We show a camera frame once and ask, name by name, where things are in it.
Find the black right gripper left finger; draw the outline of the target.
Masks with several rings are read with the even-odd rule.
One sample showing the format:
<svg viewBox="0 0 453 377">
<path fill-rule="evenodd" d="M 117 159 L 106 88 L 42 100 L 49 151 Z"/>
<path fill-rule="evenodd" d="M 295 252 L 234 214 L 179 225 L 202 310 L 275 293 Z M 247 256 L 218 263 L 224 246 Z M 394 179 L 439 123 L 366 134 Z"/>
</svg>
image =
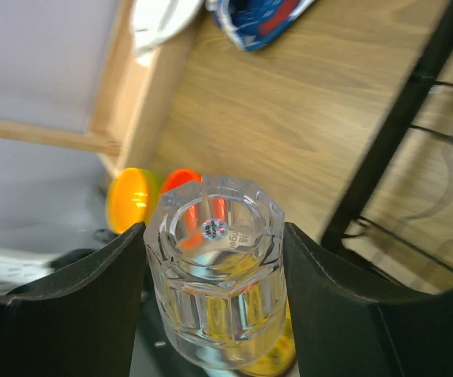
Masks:
<svg viewBox="0 0 453 377">
<path fill-rule="evenodd" d="M 128 376 L 146 266 L 145 226 L 0 295 L 0 376 Z"/>
</svg>

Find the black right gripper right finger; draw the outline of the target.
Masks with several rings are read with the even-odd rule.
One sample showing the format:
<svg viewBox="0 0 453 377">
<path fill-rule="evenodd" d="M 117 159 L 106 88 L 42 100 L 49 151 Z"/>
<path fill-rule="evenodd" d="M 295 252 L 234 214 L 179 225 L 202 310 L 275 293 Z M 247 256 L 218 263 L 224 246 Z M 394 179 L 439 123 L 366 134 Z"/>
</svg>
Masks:
<svg viewBox="0 0 453 377">
<path fill-rule="evenodd" d="M 303 376 L 453 376 L 453 289 L 431 295 L 333 254 L 286 223 L 283 261 Z"/>
</svg>

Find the clear faceted drinking glass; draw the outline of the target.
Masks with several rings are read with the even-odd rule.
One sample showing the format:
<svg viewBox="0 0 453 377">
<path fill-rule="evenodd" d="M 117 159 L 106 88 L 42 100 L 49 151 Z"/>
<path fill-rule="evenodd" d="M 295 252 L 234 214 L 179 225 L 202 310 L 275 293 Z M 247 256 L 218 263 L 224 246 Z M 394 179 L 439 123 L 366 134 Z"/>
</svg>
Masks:
<svg viewBox="0 0 453 377">
<path fill-rule="evenodd" d="M 158 203 L 144 231 L 148 264 L 163 328 L 174 349 L 205 368 L 241 369 L 266 355 L 284 327 L 285 214 L 255 181 L 203 176 L 228 201 L 228 250 L 162 259 L 153 248 Z"/>
</svg>

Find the orange-red bowl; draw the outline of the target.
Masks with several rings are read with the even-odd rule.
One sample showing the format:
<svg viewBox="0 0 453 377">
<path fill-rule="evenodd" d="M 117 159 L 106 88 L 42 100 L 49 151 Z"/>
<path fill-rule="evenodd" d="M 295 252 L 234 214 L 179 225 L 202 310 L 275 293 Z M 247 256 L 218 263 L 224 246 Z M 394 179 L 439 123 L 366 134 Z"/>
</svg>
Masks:
<svg viewBox="0 0 453 377">
<path fill-rule="evenodd" d="M 154 249 L 167 260 L 198 258 L 228 250 L 228 201 L 194 170 L 176 170 L 164 182 Z"/>
</svg>

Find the yellow patterned dark-rimmed plate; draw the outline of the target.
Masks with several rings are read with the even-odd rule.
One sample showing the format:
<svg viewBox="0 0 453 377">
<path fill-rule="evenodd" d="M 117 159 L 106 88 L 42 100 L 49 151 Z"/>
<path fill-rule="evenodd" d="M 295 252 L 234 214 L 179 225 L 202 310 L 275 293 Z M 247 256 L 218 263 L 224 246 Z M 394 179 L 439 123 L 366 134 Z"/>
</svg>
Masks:
<svg viewBox="0 0 453 377">
<path fill-rule="evenodd" d="M 286 304 L 286 315 L 283 330 L 274 346 L 261 359 L 242 368 L 242 376 L 285 376 L 297 360 L 292 320 L 289 303 Z"/>
</svg>

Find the yellow bowl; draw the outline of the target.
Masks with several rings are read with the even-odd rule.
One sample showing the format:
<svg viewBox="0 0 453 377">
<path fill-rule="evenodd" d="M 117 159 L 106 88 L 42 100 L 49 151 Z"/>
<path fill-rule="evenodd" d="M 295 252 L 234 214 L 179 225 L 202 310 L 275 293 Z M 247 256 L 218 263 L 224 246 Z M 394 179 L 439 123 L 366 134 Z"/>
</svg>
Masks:
<svg viewBox="0 0 453 377">
<path fill-rule="evenodd" d="M 109 185 L 106 198 L 106 220 L 111 231 L 122 234 L 133 224 L 143 221 L 148 206 L 148 180 L 143 170 L 121 170 Z"/>
</svg>

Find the green bowl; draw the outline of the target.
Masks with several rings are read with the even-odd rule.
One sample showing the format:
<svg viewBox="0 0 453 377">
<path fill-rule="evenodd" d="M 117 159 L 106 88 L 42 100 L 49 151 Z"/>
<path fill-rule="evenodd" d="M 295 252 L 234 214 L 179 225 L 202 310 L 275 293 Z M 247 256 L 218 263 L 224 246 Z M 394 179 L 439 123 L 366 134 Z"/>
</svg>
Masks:
<svg viewBox="0 0 453 377">
<path fill-rule="evenodd" d="M 163 179 L 155 172 L 146 169 L 144 169 L 144 176 L 148 186 L 148 205 L 144 216 L 144 222 L 148 224 L 157 206 Z"/>
</svg>

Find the white t-shirt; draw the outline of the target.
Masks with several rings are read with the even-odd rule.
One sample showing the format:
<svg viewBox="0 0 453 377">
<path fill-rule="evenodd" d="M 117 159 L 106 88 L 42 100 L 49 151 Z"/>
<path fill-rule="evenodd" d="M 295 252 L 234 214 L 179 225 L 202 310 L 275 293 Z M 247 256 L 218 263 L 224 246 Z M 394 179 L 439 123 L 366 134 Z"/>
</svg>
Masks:
<svg viewBox="0 0 453 377">
<path fill-rule="evenodd" d="M 183 31 L 203 8 L 202 0 L 135 1 L 130 16 L 133 55 L 144 65 L 155 47 Z"/>
</svg>

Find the blue patterned cloth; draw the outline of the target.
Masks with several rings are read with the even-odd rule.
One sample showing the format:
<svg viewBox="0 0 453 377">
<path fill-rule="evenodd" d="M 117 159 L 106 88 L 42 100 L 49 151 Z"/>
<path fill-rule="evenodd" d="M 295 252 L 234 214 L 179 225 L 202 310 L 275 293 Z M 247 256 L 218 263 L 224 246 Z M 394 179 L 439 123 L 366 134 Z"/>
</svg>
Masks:
<svg viewBox="0 0 453 377">
<path fill-rule="evenodd" d="M 251 52 L 277 39 L 314 0 L 213 0 L 205 6 L 238 49 Z"/>
</svg>

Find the wooden clothes rack frame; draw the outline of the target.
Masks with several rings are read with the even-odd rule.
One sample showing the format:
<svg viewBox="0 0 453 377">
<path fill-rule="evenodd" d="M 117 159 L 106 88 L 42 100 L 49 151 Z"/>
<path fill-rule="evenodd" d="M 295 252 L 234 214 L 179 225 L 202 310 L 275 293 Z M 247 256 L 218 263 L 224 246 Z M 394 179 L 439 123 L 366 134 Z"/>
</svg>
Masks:
<svg viewBox="0 0 453 377">
<path fill-rule="evenodd" d="M 120 146 L 96 134 L 77 134 L 0 119 L 0 138 L 59 148 L 118 155 Z"/>
</svg>

